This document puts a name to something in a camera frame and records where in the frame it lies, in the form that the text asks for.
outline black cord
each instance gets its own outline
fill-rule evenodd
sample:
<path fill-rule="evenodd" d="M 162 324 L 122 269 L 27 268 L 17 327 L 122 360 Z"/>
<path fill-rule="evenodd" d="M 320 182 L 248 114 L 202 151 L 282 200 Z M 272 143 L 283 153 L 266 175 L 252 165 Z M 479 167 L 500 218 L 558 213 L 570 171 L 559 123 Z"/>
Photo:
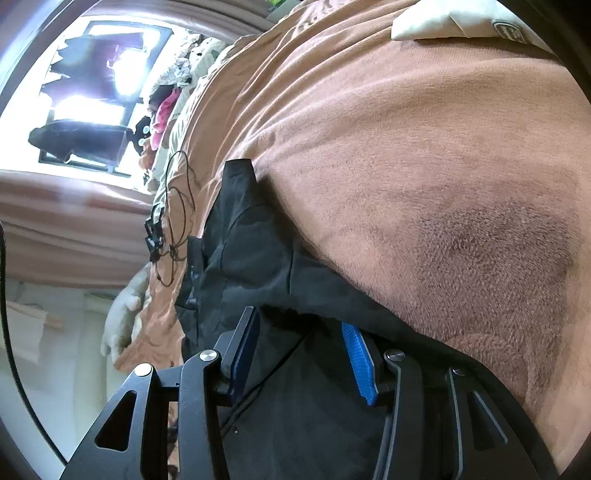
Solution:
<path fill-rule="evenodd" d="M 41 436 L 47 442 L 49 448 L 52 449 L 53 453 L 56 454 L 58 460 L 64 466 L 66 466 L 68 464 L 67 460 L 61 454 L 56 444 L 53 443 L 53 440 L 48 435 L 45 428 L 43 428 L 39 417 L 37 417 L 35 410 L 33 410 L 33 407 L 31 406 L 31 402 L 29 402 L 27 393 L 22 386 L 21 377 L 18 375 L 17 365 L 14 361 L 12 344 L 10 343 L 10 331 L 8 330 L 8 313 L 6 310 L 6 236 L 4 235 L 4 227 L 2 227 L 2 222 L 0 222 L 0 317 L 2 319 L 2 333 L 4 334 L 4 345 L 6 346 L 8 365 L 10 367 L 10 373 L 14 379 L 14 383 L 17 386 L 18 394 L 20 395 L 27 412 L 31 417 L 31 420 L 35 424 L 35 427 L 37 427 L 37 430 L 39 430 L 39 433 L 41 433 Z"/>
<path fill-rule="evenodd" d="M 181 192 L 178 187 L 170 187 L 170 188 L 168 187 L 168 174 L 170 173 L 170 167 L 173 164 L 174 157 L 179 154 L 184 155 L 184 159 L 185 159 L 187 190 L 189 191 L 188 196 L 185 193 Z M 158 260 L 160 258 L 158 260 L 156 260 L 156 262 L 155 262 L 156 278 L 158 279 L 158 281 L 160 282 L 160 284 L 164 288 L 168 288 L 169 286 L 171 286 L 173 284 L 176 262 L 179 262 L 179 261 L 182 262 L 187 259 L 187 257 L 179 257 L 178 249 L 181 248 L 184 244 L 186 244 L 189 241 L 189 235 L 185 236 L 185 233 L 187 233 L 187 207 L 185 205 L 184 197 L 189 199 L 189 201 L 191 202 L 191 207 L 193 208 L 193 212 L 195 211 L 195 200 L 193 199 L 193 189 L 191 188 L 191 181 L 189 179 L 189 172 L 191 172 L 193 174 L 193 177 L 195 177 L 195 171 L 189 165 L 189 157 L 188 157 L 187 153 L 184 152 L 183 150 L 177 150 L 175 153 L 173 153 L 171 155 L 170 159 L 168 160 L 168 164 L 166 165 L 166 171 L 164 172 L 164 179 L 163 179 L 163 181 L 165 182 L 164 183 L 164 205 L 166 206 L 166 213 L 168 216 L 168 228 L 170 230 L 170 243 L 168 245 L 168 250 L 166 252 L 162 253 L 160 255 L 160 258 L 168 256 L 173 261 L 171 272 L 170 272 L 170 280 L 167 283 L 164 282 L 164 280 L 162 279 L 162 276 L 160 276 L 160 273 L 158 272 Z M 170 223 L 170 202 L 168 200 L 168 193 L 172 192 L 172 191 L 177 192 L 178 198 L 181 201 L 181 207 L 183 209 L 183 231 L 180 235 L 180 239 L 178 242 L 176 242 L 174 239 L 174 231 L 173 231 L 172 225 Z"/>

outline black window frame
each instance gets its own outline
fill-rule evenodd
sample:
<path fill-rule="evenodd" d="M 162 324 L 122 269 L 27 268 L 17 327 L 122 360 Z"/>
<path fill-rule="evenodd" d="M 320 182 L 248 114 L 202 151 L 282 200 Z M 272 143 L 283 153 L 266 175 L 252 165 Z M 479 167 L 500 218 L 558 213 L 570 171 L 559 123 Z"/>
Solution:
<path fill-rule="evenodd" d="M 96 25 L 112 25 L 114 27 L 134 27 L 134 28 L 140 28 L 142 30 L 156 30 L 156 31 L 160 32 L 160 37 L 158 39 L 158 43 L 150 51 L 150 55 L 148 56 L 148 58 L 146 60 L 146 68 L 145 68 L 144 77 L 139 82 L 138 89 L 132 95 L 127 96 L 126 101 L 112 100 L 112 101 L 105 102 L 105 103 L 110 103 L 111 105 L 120 105 L 125 108 L 125 110 L 123 112 L 123 117 L 121 119 L 121 125 L 128 127 L 131 117 L 134 113 L 135 106 L 138 103 L 144 102 L 143 98 L 140 97 L 141 91 L 143 90 L 143 88 L 145 86 L 145 82 L 146 82 L 148 76 L 150 75 L 150 73 L 152 72 L 152 69 L 154 68 L 156 60 L 158 59 L 158 57 L 162 53 L 164 46 L 168 43 L 170 37 L 173 36 L 173 30 L 172 30 L 172 28 L 169 28 L 169 27 L 162 27 L 160 25 L 152 25 L 152 24 L 147 24 L 147 23 L 143 23 L 143 22 L 132 22 L 132 21 L 123 21 L 123 20 L 91 20 L 88 22 L 88 25 L 86 26 L 83 35 L 89 35 L 92 27 L 94 27 Z M 54 110 L 54 105 L 52 104 L 52 106 L 49 110 L 49 114 L 47 115 L 46 124 L 53 122 L 54 114 L 55 114 L 55 110 Z M 81 170 L 110 173 L 111 175 L 116 175 L 116 176 L 125 177 L 125 178 L 131 177 L 131 175 L 129 175 L 127 173 L 117 171 L 115 169 L 116 167 L 112 168 L 107 165 L 105 165 L 105 166 L 92 165 L 89 163 L 77 161 L 75 159 L 71 159 L 68 163 L 64 163 L 59 158 L 55 158 L 52 155 L 48 155 L 47 152 L 45 152 L 43 150 L 41 150 L 41 152 L 39 153 L 38 162 L 45 163 L 45 164 L 51 164 L 51 165 L 58 165 L 58 166 L 62 166 L 62 167 L 74 167 L 74 168 L 79 168 Z"/>

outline pillow logo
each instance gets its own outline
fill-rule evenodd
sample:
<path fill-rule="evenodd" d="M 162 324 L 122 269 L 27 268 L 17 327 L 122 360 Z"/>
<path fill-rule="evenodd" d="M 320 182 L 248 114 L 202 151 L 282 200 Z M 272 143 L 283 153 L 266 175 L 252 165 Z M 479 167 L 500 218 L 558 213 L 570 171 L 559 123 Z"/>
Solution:
<path fill-rule="evenodd" d="M 518 41 L 519 43 L 529 43 L 527 37 L 516 25 L 507 22 L 493 22 L 493 27 L 499 32 L 499 35 L 507 40 Z"/>

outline beige cloth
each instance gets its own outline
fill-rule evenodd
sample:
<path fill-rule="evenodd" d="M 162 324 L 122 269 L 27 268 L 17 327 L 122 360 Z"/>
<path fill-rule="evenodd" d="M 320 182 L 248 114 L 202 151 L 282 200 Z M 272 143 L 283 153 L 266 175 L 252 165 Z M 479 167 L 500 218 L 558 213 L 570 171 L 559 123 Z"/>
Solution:
<path fill-rule="evenodd" d="M 591 430 L 591 106 L 535 47 L 391 41 L 411 3 L 308 2 L 231 58 L 184 138 L 196 211 L 173 192 L 170 223 L 199 235 L 224 161 L 252 158 L 311 251 L 481 360 L 563 469 Z M 184 159 L 172 170 L 188 194 Z M 169 287 L 152 270 L 119 367 L 177 361 L 183 269 L 158 263 Z"/>
<path fill-rule="evenodd" d="M 148 260 L 151 197 L 86 180 L 0 171 L 7 276 L 77 288 L 123 288 Z"/>

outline silver screw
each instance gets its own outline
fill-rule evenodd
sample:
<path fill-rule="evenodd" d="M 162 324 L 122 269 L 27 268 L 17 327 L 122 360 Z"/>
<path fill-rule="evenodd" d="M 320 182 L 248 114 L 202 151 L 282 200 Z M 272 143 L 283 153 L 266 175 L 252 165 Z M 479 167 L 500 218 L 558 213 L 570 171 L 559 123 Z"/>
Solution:
<path fill-rule="evenodd" d="M 138 377 L 145 377 L 149 375 L 152 371 L 152 365 L 150 364 L 139 364 L 137 367 L 134 368 L 134 374 Z"/>
<path fill-rule="evenodd" d="M 217 358 L 217 352 L 215 350 L 204 350 L 199 354 L 199 358 L 204 362 L 211 362 Z"/>
<path fill-rule="evenodd" d="M 387 350 L 384 353 L 384 357 L 386 357 L 388 360 L 391 360 L 392 362 L 401 362 L 404 360 L 406 355 L 404 355 L 404 352 L 401 352 L 400 350 Z"/>

